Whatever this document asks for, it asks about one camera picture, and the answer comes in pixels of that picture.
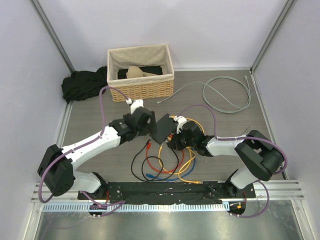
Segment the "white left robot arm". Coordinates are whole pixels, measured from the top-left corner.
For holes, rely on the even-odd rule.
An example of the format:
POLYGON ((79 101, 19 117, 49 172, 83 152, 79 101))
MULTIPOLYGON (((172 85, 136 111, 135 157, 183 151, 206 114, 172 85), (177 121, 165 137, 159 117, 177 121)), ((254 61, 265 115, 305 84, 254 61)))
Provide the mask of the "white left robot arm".
POLYGON ((113 120, 100 132, 82 141, 64 147, 56 144, 49 146, 37 170, 41 177, 38 197, 42 198, 42 187, 46 186, 52 197, 72 190, 97 200, 102 199, 108 188, 106 181, 96 172, 84 173, 77 169, 106 150, 156 131, 154 111, 140 106, 133 113, 113 120))

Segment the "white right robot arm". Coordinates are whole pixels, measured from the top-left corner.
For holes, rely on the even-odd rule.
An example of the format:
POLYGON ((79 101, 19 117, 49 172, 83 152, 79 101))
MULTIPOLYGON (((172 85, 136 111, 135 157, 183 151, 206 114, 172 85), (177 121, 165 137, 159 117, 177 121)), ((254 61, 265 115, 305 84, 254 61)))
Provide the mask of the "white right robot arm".
POLYGON ((193 121, 185 123, 172 135, 168 146, 175 150, 193 148, 204 157, 239 157, 245 167, 233 172, 224 183, 225 193, 236 198, 245 187, 257 181, 269 181, 274 174, 288 165, 286 154, 261 132, 251 130, 235 137, 206 135, 193 121))

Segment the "black network switch box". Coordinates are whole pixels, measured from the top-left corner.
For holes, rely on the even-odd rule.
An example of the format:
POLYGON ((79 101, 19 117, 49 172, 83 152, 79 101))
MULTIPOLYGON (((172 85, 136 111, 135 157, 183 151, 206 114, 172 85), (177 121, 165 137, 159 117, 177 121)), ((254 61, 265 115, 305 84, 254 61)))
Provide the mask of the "black network switch box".
POLYGON ((177 125, 172 117, 166 113, 160 120, 156 122, 156 131, 151 135, 152 139, 161 145, 167 137, 175 132, 177 125))

